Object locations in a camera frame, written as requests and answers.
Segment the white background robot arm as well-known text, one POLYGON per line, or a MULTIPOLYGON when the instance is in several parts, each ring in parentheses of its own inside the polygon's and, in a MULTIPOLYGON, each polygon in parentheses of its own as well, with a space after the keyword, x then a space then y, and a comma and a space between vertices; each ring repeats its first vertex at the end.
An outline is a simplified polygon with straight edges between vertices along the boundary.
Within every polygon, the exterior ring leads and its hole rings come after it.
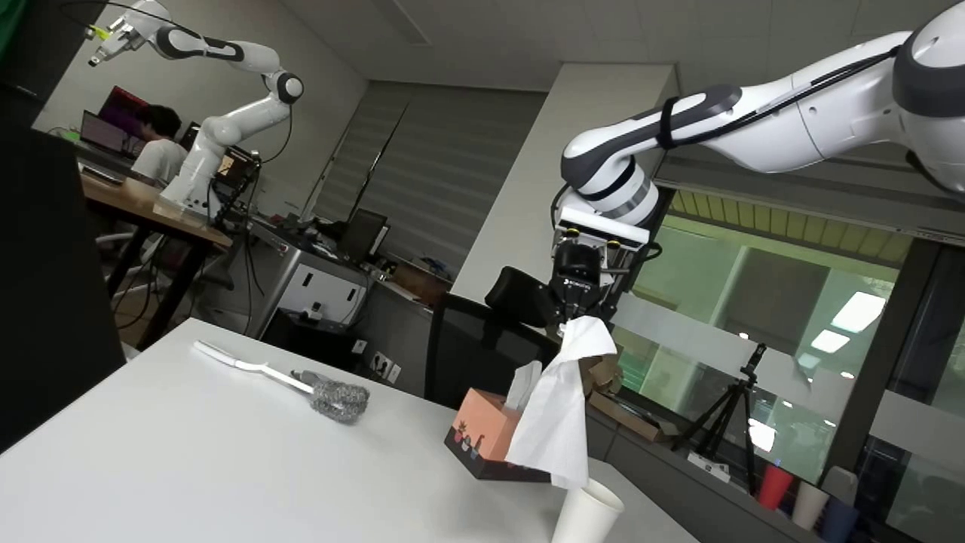
POLYGON ((88 57, 91 67, 151 44, 167 60, 223 60, 263 81, 266 93, 260 99, 203 120, 185 164, 160 193, 167 204, 185 213, 214 213, 221 201, 212 195, 212 180, 225 151, 287 120, 304 93, 304 81, 284 67, 270 44, 189 30, 177 25, 160 0, 132 0, 116 22, 91 25, 88 37, 97 42, 88 57))

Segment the white main robot arm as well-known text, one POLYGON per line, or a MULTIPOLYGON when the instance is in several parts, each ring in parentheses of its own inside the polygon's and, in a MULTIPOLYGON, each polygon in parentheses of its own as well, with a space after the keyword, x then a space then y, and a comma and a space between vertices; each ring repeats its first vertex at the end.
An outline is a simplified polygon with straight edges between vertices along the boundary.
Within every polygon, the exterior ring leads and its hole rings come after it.
POLYGON ((783 78, 669 97, 573 136, 553 201, 557 315, 610 320, 646 261, 666 198, 640 152, 702 145, 774 176, 882 140, 903 145, 941 189, 965 193, 965 0, 783 78))

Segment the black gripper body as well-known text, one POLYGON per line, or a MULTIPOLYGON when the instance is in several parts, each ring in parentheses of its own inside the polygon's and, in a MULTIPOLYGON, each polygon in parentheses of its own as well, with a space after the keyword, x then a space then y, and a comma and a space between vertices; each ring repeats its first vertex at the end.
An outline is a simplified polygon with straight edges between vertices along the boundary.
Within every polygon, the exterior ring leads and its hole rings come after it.
POLYGON ((599 315, 610 320, 622 293, 640 272, 643 250, 625 241, 592 245, 578 234, 563 234, 554 247, 550 293, 557 300, 560 320, 599 315))

